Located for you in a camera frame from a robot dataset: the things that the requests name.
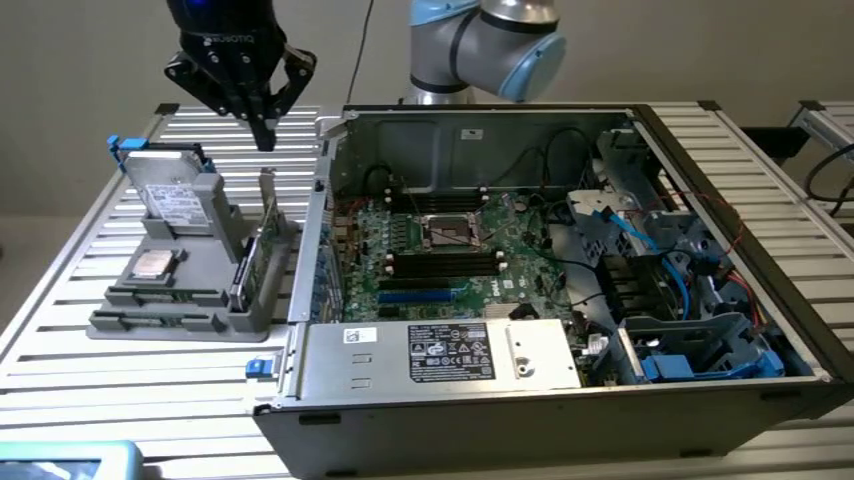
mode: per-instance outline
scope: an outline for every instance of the sticker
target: sticker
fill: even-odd
[[[344,343],[374,343],[376,342],[376,328],[345,328]]]
[[[415,383],[495,380],[486,323],[410,325],[408,331]]]
[[[460,140],[483,140],[483,129],[482,128],[463,128],[459,132]]]
[[[145,191],[157,215],[169,225],[195,227],[208,224],[192,185],[145,185]]]

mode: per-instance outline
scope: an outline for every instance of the table surface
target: table surface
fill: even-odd
[[[719,116],[694,103],[655,104],[666,125],[739,210],[783,270],[854,348],[854,262],[826,227],[786,201],[767,166]],[[225,177],[232,203],[260,211],[256,172],[277,170],[288,218],[307,208],[317,108],[281,120],[279,147],[257,152],[228,118],[181,108],[159,140],[200,142]],[[84,329],[143,237],[144,208],[116,175],[0,337],[0,441],[132,440],[152,479],[288,478],[252,419],[244,365],[284,339],[287,287],[276,325],[260,344],[89,340]],[[834,303],[822,299],[835,295]],[[728,456],[446,475],[490,479],[799,480],[854,478],[854,404],[819,420],[792,421]]]

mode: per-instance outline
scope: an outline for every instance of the warning label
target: warning label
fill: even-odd
[[[208,216],[191,185],[145,185],[148,198],[160,218],[172,226],[192,227],[208,224]]]
[[[408,328],[414,382],[495,380],[486,323],[410,325]]]

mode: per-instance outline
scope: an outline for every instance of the open computer chassis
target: open computer chassis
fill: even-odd
[[[325,119],[279,394],[300,478],[723,455],[851,357],[644,105]]]

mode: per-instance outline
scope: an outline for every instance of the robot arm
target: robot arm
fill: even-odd
[[[471,101],[474,86],[512,102],[546,89],[566,40],[554,0],[412,0],[407,103]]]
[[[245,121],[257,149],[276,145],[276,124],[311,81],[317,58],[288,45],[272,0],[167,0],[181,51],[167,77],[220,115]],[[272,93],[280,61],[288,84]]]

